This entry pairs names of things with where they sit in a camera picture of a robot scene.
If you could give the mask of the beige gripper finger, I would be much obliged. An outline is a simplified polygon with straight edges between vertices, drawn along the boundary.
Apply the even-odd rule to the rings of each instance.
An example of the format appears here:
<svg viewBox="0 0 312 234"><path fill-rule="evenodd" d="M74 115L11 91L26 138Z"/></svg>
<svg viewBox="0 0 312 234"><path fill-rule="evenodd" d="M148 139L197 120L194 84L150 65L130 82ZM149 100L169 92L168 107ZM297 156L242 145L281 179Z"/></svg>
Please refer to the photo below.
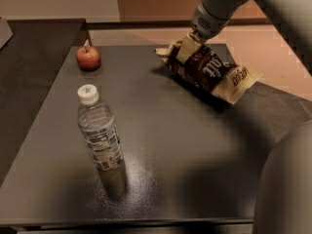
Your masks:
<svg viewBox="0 0 312 234"><path fill-rule="evenodd" d="M197 34L187 33L180 41L179 51L176 55L180 63L186 63L187 60L196 53L206 42L206 40Z"/></svg>

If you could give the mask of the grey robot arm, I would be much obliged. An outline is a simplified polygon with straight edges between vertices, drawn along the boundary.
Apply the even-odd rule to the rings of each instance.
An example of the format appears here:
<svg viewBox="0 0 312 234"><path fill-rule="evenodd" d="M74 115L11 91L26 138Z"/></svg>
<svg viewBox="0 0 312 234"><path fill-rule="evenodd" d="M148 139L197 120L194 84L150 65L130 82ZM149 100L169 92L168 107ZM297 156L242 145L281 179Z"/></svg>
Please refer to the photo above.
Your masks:
<svg viewBox="0 0 312 234"><path fill-rule="evenodd" d="M186 62L248 0L201 0L177 55ZM312 0L254 0L296 57L312 63ZM312 121L296 122L267 156L259 180L253 234L312 234Z"/></svg>

